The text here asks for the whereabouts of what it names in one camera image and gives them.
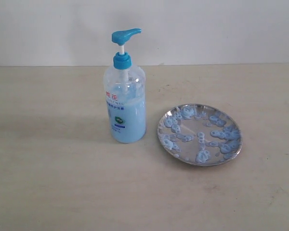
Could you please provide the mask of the blue pump soap bottle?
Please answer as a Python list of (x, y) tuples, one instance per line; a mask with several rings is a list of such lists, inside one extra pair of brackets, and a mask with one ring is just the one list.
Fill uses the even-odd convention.
[(111, 40), (119, 46), (113, 65), (104, 73), (104, 91), (112, 137), (121, 143), (140, 140), (146, 132), (145, 72), (133, 65), (124, 45), (140, 28), (116, 31)]

